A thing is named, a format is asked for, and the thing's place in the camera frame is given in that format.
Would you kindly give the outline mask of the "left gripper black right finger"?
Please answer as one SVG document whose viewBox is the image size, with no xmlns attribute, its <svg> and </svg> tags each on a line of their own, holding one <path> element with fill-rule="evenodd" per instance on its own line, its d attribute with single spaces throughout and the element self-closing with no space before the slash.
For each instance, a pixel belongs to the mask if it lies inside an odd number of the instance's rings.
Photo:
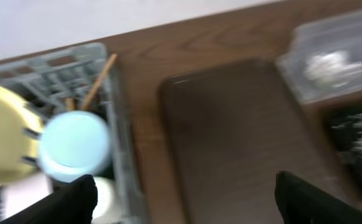
<svg viewBox="0 0 362 224">
<path fill-rule="evenodd" d="M 362 224 L 362 211 L 288 171 L 276 175 L 275 201 L 286 224 Z"/>
</svg>

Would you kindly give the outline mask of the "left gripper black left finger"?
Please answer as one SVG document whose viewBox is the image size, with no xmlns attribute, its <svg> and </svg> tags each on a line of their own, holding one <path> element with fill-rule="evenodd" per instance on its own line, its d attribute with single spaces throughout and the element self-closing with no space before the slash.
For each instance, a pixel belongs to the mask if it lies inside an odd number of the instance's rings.
<svg viewBox="0 0 362 224">
<path fill-rule="evenodd" d="M 98 192 L 92 175 L 83 175 L 0 224 L 91 224 Z"/>
</svg>

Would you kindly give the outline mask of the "white cup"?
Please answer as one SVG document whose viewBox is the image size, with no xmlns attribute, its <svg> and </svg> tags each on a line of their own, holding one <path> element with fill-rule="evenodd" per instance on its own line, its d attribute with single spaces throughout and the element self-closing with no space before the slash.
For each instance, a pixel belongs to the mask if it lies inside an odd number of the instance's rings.
<svg viewBox="0 0 362 224">
<path fill-rule="evenodd" d="M 92 223 L 116 223 L 121 218 L 121 207 L 117 204 L 114 181 L 104 177 L 94 177 L 97 188 L 97 205 L 92 214 Z"/>
</svg>

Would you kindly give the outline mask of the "pink bowl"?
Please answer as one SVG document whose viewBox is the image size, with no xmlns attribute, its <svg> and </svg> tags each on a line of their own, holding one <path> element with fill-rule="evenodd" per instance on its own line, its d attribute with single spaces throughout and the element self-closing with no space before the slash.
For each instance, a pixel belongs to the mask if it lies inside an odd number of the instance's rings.
<svg viewBox="0 0 362 224">
<path fill-rule="evenodd" d="M 38 172 L 2 188 L 2 219 L 7 219 L 53 192 L 51 179 Z"/>
</svg>

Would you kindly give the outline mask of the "light blue bowl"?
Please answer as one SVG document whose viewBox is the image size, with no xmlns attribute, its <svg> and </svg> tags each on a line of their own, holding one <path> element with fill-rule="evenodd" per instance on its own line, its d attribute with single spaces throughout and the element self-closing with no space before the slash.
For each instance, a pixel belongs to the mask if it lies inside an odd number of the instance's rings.
<svg viewBox="0 0 362 224">
<path fill-rule="evenodd" d="M 40 134 L 37 164 L 51 178 L 70 183 L 98 175 L 111 163 L 110 129 L 100 116 L 86 111 L 55 115 Z"/>
</svg>

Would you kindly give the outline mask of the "yellow plate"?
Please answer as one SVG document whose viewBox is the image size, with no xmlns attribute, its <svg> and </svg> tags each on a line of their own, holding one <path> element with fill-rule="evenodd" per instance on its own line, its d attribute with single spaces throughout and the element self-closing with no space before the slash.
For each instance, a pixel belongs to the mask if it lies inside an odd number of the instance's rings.
<svg viewBox="0 0 362 224">
<path fill-rule="evenodd" d="M 25 108 L 27 101 L 0 86 L 0 185 L 24 179 L 34 167 L 21 161 L 37 155 L 37 141 L 22 133 L 22 128 L 42 131 L 40 117 Z"/>
</svg>

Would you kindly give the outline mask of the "wooden chopstick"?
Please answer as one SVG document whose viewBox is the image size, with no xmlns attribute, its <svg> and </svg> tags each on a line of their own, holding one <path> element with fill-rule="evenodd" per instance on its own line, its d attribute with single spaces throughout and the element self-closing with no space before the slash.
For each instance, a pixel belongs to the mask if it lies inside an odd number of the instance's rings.
<svg viewBox="0 0 362 224">
<path fill-rule="evenodd" d="M 64 98 L 65 108 L 67 111 L 73 111 L 75 109 L 75 101 L 71 97 Z"/>
<path fill-rule="evenodd" d="M 111 56 L 108 58 L 106 64 L 104 65 L 102 71 L 100 72 L 97 79 L 94 81 L 93 85 L 89 89 L 86 97 L 84 98 L 80 109 L 81 110 L 88 110 L 88 107 L 90 106 L 91 102 L 95 98 L 95 95 L 98 93 L 98 90 L 100 86 L 102 85 L 102 82 L 104 79 L 108 76 L 110 69 L 114 66 L 115 62 L 117 61 L 118 55 L 117 54 L 111 54 Z"/>
</svg>

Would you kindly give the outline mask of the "white napkin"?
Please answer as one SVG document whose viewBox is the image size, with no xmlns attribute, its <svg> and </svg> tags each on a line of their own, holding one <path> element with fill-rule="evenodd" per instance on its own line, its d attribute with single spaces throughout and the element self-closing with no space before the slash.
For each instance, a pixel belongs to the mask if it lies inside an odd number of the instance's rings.
<svg viewBox="0 0 362 224">
<path fill-rule="evenodd" d="M 306 60 L 303 74 L 318 85 L 341 86 L 362 76 L 362 61 L 351 61 L 347 51 L 320 53 Z"/>
</svg>

